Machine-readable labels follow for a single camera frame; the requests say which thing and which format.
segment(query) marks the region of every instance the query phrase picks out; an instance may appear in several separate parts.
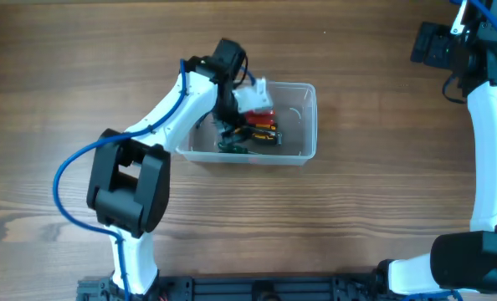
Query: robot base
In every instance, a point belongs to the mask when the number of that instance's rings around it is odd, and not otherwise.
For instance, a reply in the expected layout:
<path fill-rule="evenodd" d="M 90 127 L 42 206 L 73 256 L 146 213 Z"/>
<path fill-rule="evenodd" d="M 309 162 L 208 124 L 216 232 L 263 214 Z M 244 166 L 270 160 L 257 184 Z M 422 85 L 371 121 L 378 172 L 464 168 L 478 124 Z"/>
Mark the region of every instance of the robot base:
<path fill-rule="evenodd" d="M 131 301 L 397 301 L 404 296 L 389 292 L 386 279 L 390 261 L 372 273 L 334 277 L 191 278 L 158 277 L 146 295 Z M 79 281 L 76 301 L 124 301 L 124 292 L 110 277 Z"/>

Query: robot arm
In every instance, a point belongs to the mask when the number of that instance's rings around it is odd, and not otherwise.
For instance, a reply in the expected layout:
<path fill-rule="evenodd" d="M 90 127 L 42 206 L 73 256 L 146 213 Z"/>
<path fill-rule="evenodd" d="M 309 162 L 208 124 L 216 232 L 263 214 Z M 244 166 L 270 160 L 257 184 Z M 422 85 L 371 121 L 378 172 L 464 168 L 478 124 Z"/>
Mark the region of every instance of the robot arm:
<path fill-rule="evenodd" d="M 146 294 L 158 278 L 151 231 L 161 220 L 169 198 L 170 154 L 191 128 L 208 113 L 223 125 L 223 138 L 244 125 L 242 113 L 269 108 L 273 104 L 265 91 L 264 79 L 254 86 L 234 89 L 234 80 L 246 59 L 235 42 L 221 40 L 214 54 L 193 57 L 184 62 L 184 74 L 167 96 L 141 121 L 126 132 L 137 132 L 165 121 L 145 135 L 121 143 L 99 147 L 87 193 L 87 204 L 96 210 L 98 221 L 118 233 L 124 243 L 128 284 L 132 294 Z M 180 101 L 180 93 L 185 92 Z M 101 138 L 120 133 L 106 130 Z M 119 170 L 119 166 L 141 166 L 138 179 Z M 111 238 L 115 259 L 112 282 L 125 288 L 121 278 L 117 241 Z"/>
<path fill-rule="evenodd" d="M 489 9 L 497 16 L 497 1 Z M 389 263 L 394 293 L 497 293 L 497 33 L 481 17 L 464 0 L 452 28 L 423 24 L 412 52 L 412 61 L 460 77 L 474 124 L 476 194 L 471 232 L 442 235 L 430 253 Z"/>

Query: wood grain surface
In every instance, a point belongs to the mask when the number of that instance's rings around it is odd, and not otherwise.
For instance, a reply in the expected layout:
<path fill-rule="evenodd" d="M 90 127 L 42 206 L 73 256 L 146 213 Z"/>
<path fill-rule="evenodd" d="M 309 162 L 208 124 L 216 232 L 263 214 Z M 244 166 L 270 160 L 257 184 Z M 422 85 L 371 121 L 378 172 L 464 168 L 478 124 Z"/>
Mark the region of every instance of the wood grain surface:
<path fill-rule="evenodd" d="M 442 1 L 236 1 L 0 7 L 0 300 L 74 300 L 113 269 L 107 237 L 69 224 L 51 194 L 60 163 L 123 130 L 172 87 L 179 58 L 240 42 L 258 76 L 306 82 L 317 154 L 302 167 L 198 164 L 175 156 L 154 231 L 164 275 L 366 271 L 467 231 L 474 135 L 440 94 L 448 71 L 412 64 Z M 61 183 L 95 223 L 92 155 Z"/>

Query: clear plastic container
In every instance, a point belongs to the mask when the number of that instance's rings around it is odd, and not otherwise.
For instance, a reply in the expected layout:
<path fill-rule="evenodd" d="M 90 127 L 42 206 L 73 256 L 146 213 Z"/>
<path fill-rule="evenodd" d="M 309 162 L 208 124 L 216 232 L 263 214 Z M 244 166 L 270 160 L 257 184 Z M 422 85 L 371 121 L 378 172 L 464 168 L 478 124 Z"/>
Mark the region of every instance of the clear plastic container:
<path fill-rule="evenodd" d="M 189 161 L 302 166 L 315 155 L 317 145 L 317 101 L 311 84 L 268 82 L 282 145 L 240 144 L 257 155 L 219 153 L 220 137 L 209 115 L 199 129 L 193 127 L 177 147 Z"/>

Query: green object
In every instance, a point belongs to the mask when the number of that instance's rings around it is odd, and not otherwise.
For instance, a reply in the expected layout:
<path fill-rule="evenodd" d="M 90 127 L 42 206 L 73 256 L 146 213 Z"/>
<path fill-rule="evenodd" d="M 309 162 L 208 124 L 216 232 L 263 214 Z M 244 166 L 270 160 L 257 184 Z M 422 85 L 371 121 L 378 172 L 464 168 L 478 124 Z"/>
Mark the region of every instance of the green object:
<path fill-rule="evenodd" d="M 218 143 L 218 149 L 223 153 L 229 154 L 248 154 L 249 150 L 246 147 L 240 145 L 225 145 L 222 142 Z"/>

